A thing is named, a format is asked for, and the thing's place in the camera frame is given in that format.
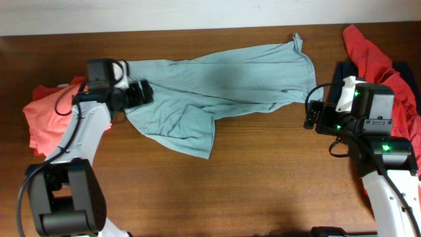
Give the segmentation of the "light blue t-shirt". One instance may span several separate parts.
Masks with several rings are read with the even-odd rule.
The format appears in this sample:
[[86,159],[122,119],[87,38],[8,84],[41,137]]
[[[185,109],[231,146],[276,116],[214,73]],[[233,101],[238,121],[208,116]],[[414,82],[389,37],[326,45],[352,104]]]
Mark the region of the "light blue t-shirt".
[[144,136],[174,151],[208,159],[215,122],[271,113],[309,95],[321,100],[315,69],[298,34],[288,43],[258,45],[192,60],[131,61],[133,81],[147,80],[153,102],[127,109]]

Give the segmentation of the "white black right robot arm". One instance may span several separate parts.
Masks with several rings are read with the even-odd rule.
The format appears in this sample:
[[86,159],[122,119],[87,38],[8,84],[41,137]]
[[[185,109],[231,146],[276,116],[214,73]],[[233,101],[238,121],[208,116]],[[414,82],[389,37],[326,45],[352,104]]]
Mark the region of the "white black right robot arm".
[[418,166],[411,142],[392,136],[394,93],[389,86],[356,84],[351,110],[305,99],[304,127],[336,137],[357,164],[374,214],[378,236],[419,236]]

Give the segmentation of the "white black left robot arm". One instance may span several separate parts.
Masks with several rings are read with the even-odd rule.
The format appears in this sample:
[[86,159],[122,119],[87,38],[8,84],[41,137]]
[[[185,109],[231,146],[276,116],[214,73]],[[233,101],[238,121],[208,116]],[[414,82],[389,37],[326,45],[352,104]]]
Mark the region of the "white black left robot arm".
[[28,194],[40,236],[131,236],[107,217],[92,168],[113,115],[153,102],[148,81],[129,82],[129,77],[123,59],[89,60],[87,82],[71,97],[71,121],[58,146],[44,162],[27,168],[18,196]]

